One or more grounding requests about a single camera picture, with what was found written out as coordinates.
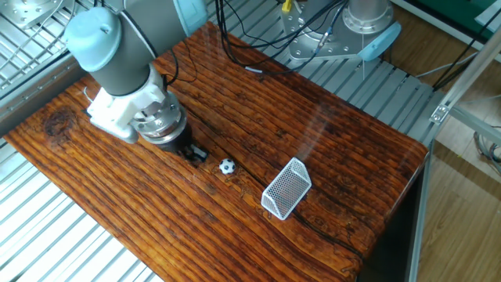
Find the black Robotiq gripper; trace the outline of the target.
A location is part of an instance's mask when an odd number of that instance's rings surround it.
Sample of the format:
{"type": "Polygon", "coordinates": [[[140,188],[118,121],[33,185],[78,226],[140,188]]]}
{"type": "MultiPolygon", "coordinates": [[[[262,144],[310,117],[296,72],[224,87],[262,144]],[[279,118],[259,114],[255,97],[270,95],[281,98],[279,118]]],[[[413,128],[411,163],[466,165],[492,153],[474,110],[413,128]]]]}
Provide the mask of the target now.
{"type": "Polygon", "coordinates": [[[172,141],[158,144],[157,146],[167,152],[181,154],[187,161],[192,163],[203,163],[208,152],[192,144],[193,134],[190,125],[187,125],[183,131],[172,141]]]}

